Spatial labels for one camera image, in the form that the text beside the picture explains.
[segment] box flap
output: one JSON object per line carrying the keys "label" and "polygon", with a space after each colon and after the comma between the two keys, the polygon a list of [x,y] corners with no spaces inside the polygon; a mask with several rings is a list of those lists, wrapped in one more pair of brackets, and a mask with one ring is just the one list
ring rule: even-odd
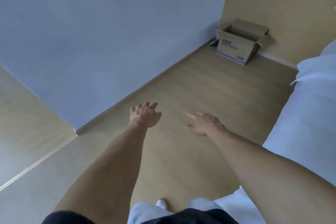
{"label": "box flap", "polygon": [[257,44],[259,44],[263,49],[265,49],[267,46],[272,44],[274,40],[269,35],[263,35],[258,41]]}
{"label": "box flap", "polygon": [[232,25],[231,22],[224,22],[224,23],[219,24],[216,27],[216,30],[217,30],[217,32],[218,31],[224,31],[224,30],[228,29],[231,25]]}
{"label": "box flap", "polygon": [[236,19],[231,26],[231,33],[257,42],[269,30],[268,27]]}

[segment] finger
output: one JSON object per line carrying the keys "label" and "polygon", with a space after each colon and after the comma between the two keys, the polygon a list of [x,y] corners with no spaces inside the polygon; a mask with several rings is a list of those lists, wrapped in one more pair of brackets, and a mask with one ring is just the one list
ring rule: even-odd
{"label": "finger", "polygon": [[185,128],[186,129],[188,129],[188,130],[190,130],[190,131],[193,131],[194,132],[194,125],[192,125],[192,124],[187,124],[186,126],[185,126]]}
{"label": "finger", "polygon": [[156,108],[157,106],[158,106],[158,103],[155,102],[155,103],[152,103],[152,104],[150,105],[150,108],[152,108],[152,109],[155,110],[155,108]]}
{"label": "finger", "polygon": [[191,119],[196,119],[196,114],[195,113],[193,113],[193,112],[187,112],[187,115],[191,118]]}

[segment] bed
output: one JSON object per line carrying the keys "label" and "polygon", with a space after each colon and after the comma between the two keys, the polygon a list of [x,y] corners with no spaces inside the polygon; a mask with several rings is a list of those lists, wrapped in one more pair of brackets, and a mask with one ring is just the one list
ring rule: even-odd
{"label": "bed", "polygon": [[[263,147],[336,186],[336,39],[297,67],[295,89]],[[215,202],[240,224],[266,223],[242,187]]]}

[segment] cardboard box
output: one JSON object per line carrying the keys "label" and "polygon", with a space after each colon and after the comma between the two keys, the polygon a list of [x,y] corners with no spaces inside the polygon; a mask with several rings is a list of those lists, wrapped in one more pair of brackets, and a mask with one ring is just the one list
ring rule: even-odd
{"label": "cardboard box", "polygon": [[245,65],[257,52],[266,48],[272,39],[266,35],[269,28],[256,23],[236,19],[217,26],[219,43],[216,53]]}

